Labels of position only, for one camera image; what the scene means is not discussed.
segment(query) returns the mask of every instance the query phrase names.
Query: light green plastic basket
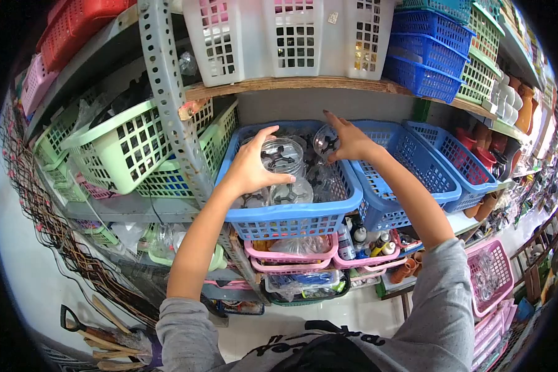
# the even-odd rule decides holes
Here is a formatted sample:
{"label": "light green plastic basket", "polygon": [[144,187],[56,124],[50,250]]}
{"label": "light green plastic basket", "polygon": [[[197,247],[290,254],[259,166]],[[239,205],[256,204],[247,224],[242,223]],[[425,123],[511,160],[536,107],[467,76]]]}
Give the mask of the light green plastic basket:
{"label": "light green plastic basket", "polygon": [[[213,182],[221,168],[231,134],[237,127],[238,112],[237,100],[235,100],[215,118],[199,138]],[[151,197],[194,199],[194,193],[185,178],[179,161],[167,160],[147,176],[136,190],[142,197],[150,195]]]}
{"label": "light green plastic basket", "polygon": [[127,194],[172,154],[154,100],[119,113],[94,128],[77,130],[62,142],[85,179]]}
{"label": "light green plastic basket", "polygon": [[498,43],[500,37],[505,35],[504,30],[489,12],[476,3],[471,7],[468,26],[476,33],[471,39],[471,46],[476,47],[492,64],[495,64],[498,57]]}
{"label": "light green plastic basket", "polygon": [[483,100],[489,100],[492,86],[496,78],[496,67],[492,69],[483,63],[473,53],[479,54],[473,46],[469,50],[469,62],[465,63],[461,79],[467,84],[461,84],[456,97],[481,105]]}
{"label": "light green plastic basket", "polygon": [[43,166],[42,169],[52,177],[54,182],[66,182],[68,180],[68,161],[69,153],[64,153],[64,157],[61,158],[55,164],[48,164]]}
{"label": "light green plastic basket", "polygon": [[89,89],[78,100],[58,115],[33,145],[33,152],[37,155],[40,164],[56,164],[67,151],[60,148],[60,143],[70,134],[78,118],[78,105],[80,100],[86,100],[90,105],[96,98],[94,89]]}
{"label": "light green plastic basket", "polygon": [[89,192],[71,179],[54,183],[54,190],[58,191],[69,202],[84,202],[89,197]]}
{"label": "light green plastic basket", "polygon": [[109,231],[105,226],[99,228],[87,228],[85,235],[90,235],[96,243],[103,245],[118,245],[120,240],[118,236]]}

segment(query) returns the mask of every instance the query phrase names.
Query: blue plastic basket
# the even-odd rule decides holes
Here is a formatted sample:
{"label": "blue plastic basket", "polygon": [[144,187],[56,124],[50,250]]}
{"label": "blue plastic basket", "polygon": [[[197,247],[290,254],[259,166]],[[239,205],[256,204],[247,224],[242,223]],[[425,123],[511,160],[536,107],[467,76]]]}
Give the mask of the blue plastic basket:
{"label": "blue plastic basket", "polygon": [[[216,185],[229,169],[242,140],[273,125],[280,126],[280,130],[275,133],[277,136],[297,133],[313,137],[324,123],[318,120],[297,120],[242,127],[231,137]],[[250,241],[332,234],[343,223],[345,213],[355,211],[363,197],[362,186],[349,162],[337,161],[332,167],[338,179],[331,191],[338,201],[232,209],[225,220],[231,222],[242,239]]]}
{"label": "blue plastic basket", "polygon": [[469,62],[467,55],[420,33],[391,33],[387,55],[400,56],[456,78],[461,77],[465,63]]}
{"label": "blue plastic basket", "polygon": [[453,102],[461,84],[465,83],[460,78],[394,55],[387,56],[383,75],[418,97],[428,96],[448,104]]}
{"label": "blue plastic basket", "polygon": [[473,1],[474,0],[403,0],[402,4],[395,7],[395,11],[430,9],[446,14],[461,24],[468,24]]}
{"label": "blue plastic basket", "polygon": [[[459,183],[430,150],[402,125],[375,120],[354,120],[352,123],[409,169],[440,206],[459,199]],[[409,219],[401,204],[380,174],[365,161],[351,163],[364,190],[364,201],[359,212],[368,231],[409,226]]]}
{"label": "blue plastic basket", "polygon": [[408,10],[393,16],[391,32],[413,32],[436,38],[464,56],[469,53],[476,33],[455,20],[433,10]]}
{"label": "blue plastic basket", "polygon": [[478,204],[498,183],[477,157],[448,131],[426,123],[404,122],[403,126],[421,140],[461,185],[461,197],[445,205],[453,213]]}

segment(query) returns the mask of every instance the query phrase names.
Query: red vase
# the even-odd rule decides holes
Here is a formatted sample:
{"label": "red vase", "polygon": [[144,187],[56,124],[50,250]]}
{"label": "red vase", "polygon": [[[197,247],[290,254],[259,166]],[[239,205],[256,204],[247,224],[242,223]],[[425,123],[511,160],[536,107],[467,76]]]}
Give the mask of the red vase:
{"label": "red vase", "polygon": [[486,169],[488,169],[488,172],[492,172],[492,166],[496,163],[496,159],[494,158],[494,155],[492,155],[490,153],[490,151],[482,148],[482,147],[476,147],[473,149],[473,153],[476,154],[477,159],[479,159],[481,161],[481,163],[484,165],[484,167]]}

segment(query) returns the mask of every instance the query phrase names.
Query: clear plastic bag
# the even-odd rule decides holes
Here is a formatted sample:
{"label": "clear plastic bag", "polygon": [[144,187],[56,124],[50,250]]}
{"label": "clear plastic bag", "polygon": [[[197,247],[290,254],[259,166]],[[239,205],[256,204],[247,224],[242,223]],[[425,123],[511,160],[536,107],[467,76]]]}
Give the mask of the clear plastic bag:
{"label": "clear plastic bag", "polygon": [[295,237],[292,239],[279,239],[269,247],[270,252],[287,253],[298,256],[327,253],[329,247],[324,236]]}

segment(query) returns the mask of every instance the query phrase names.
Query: orange vase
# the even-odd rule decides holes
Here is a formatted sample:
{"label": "orange vase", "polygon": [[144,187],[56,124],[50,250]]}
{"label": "orange vase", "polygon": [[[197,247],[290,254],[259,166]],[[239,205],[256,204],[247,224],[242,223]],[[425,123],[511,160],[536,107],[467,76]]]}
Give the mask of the orange vase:
{"label": "orange vase", "polygon": [[519,119],[517,119],[515,126],[523,133],[527,133],[531,125],[534,94],[533,90],[524,84],[519,87],[519,95],[523,100],[523,107],[519,110]]}

